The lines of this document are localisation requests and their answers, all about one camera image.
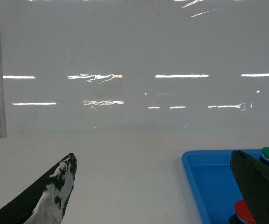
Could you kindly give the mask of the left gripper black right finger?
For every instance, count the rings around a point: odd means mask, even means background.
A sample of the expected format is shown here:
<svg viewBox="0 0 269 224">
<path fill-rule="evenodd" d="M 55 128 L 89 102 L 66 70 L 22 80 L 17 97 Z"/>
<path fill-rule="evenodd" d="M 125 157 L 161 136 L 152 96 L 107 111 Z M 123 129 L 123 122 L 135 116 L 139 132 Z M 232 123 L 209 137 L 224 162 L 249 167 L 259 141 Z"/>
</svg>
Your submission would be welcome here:
<svg viewBox="0 0 269 224">
<path fill-rule="evenodd" d="M 258 224 L 269 224 L 269 167 L 244 151 L 231 153 L 230 168 Z"/>
</svg>

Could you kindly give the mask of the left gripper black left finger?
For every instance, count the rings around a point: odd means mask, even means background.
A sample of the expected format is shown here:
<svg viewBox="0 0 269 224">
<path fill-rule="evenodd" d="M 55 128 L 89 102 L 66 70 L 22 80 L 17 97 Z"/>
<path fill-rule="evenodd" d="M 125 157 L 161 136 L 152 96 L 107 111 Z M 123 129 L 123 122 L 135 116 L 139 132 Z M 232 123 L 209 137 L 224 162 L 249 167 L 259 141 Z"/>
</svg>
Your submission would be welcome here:
<svg viewBox="0 0 269 224">
<path fill-rule="evenodd" d="M 70 153 L 0 209 L 0 224 L 60 224 L 76 171 L 77 159 Z"/>
</svg>

